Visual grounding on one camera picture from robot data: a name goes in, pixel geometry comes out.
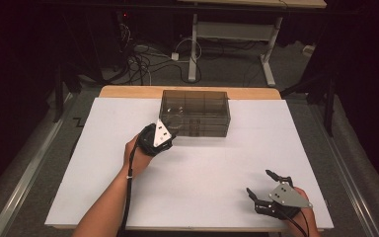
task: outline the white paper sheet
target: white paper sheet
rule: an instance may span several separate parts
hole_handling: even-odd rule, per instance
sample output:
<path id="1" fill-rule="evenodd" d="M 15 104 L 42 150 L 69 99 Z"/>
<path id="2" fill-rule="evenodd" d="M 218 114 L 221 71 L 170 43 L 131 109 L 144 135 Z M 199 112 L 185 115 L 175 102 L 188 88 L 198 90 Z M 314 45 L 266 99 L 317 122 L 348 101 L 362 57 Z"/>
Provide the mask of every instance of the white paper sheet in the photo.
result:
<path id="1" fill-rule="evenodd" d="M 124 144 L 156 121 L 161 100 L 97 98 L 66 170 L 46 225 L 76 225 L 122 165 Z M 133 228 L 279 230 L 258 215 L 258 198 L 290 176 L 314 204 L 319 228 L 333 228 L 322 193 L 285 101 L 229 101 L 227 137 L 177 137 L 174 146 L 133 181 L 127 226 Z"/>

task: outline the human hand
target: human hand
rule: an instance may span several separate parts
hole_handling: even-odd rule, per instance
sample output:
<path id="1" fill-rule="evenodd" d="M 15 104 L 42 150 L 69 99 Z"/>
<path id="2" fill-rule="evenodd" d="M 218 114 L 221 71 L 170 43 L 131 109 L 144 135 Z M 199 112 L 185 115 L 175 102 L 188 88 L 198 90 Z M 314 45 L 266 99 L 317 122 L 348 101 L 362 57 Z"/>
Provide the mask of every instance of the human hand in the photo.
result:
<path id="1" fill-rule="evenodd" d="M 130 162 L 130 153 L 133 150 L 135 143 L 137 142 L 137 137 L 138 137 L 138 134 L 135 135 L 133 139 L 131 139 L 125 144 L 124 162 L 120 171 L 121 173 L 123 172 L 127 173 L 128 171 L 128 166 Z M 144 154 L 140 147 L 136 147 L 136 150 L 134 152 L 134 157 L 133 157 L 133 164 L 132 164 L 133 178 L 141 174 L 149 166 L 150 161 L 152 159 L 153 159 L 152 156 L 148 156 Z"/>
<path id="2" fill-rule="evenodd" d="M 303 190 L 297 187 L 294 187 L 294 190 L 297 191 L 297 193 L 300 194 L 300 196 L 303 198 L 309 199 L 306 195 L 306 192 Z M 304 232 L 306 232 L 306 234 L 309 234 L 309 237 L 321 236 L 316 225 L 315 212 L 312 208 L 301 208 L 301 212 L 297 213 L 292 219 L 304 230 Z M 304 236 L 302 232 L 289 220 L 284 220 L 284 222 L 288 226 L 288 229 L 293 236 Z"/>

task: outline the transparent plastic box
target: transparent plastic box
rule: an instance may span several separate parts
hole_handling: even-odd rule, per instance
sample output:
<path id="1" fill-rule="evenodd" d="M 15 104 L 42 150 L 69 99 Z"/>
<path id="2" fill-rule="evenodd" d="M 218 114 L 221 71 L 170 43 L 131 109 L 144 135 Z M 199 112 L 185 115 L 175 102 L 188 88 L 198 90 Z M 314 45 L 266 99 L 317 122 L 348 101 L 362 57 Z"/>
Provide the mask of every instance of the transparent plastic box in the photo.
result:
<path id="1" fill-rule="evenodd" d="M 230 123 L 227 93 L 165 90 L 159 118 L 177 136 L 225 137 Z"/>

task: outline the wooden table edge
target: wooden table edge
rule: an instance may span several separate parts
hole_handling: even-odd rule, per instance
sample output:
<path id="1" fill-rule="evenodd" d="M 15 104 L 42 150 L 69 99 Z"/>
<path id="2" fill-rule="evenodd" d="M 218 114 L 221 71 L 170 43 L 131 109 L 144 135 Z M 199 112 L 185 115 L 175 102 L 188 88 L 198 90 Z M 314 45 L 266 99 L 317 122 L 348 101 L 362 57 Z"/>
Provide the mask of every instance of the wooden table edge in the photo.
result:
<path id="1" fill-rule="evenodd" d="M 252 1 L 252 0 L 179 0 L 188 3 L 207 3 L 207 4 L 224 4 L 224 5 L 246 5 L 261 7 L 289 7 L 303 9 L 325 9 L 328 4 L 324 0 L 303 0 L 303 1 Z"/>
<path id="2" fill-rule="evenodd" d="M 105 86 L 102 98 L 161 99 L 164 90 L 224 91 L 230 100 L 281 100 L 274 88 L 231 88 L 231 87 L 176 87 L 176 86 Z"/>

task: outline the human arm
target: human arm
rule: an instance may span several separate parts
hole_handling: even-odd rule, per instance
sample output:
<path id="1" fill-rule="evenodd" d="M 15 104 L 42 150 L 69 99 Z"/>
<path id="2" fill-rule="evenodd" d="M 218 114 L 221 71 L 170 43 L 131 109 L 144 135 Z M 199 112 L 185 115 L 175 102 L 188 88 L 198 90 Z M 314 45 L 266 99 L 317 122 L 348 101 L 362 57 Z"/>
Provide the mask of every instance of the human arm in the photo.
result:
<path id="1" fill-rule="evenodd" d="M 125 144 L 122 168 L 97 201 L 82 217 L 73 236 L 115 236 L 122 221 L 127 194 L 129 156 L 137 136 Z M 139 147 L 133 158 L 133 179 L 141 174 L 153 157 L 145 155 Z"/>
<path id="2" fill-rule="evenodd" d="M 305 199 L 309 199 L 306 195 L 306 192 L 299 188 L 294 188 L 298 194 L 300 194 Z M 321 234 L 318 231 L 316 225 L 315 212 L 312 208 L 301 208 L 301 212 L 297 213 L 293 218 L 295 221 L 306 233 L 308 232 L 308 237 L 320 237 Z M 301 231 L 290 221 L 284 220 L 285 224 L 288 226 L 289 232 L 295 237 L 304 237 Z"/>

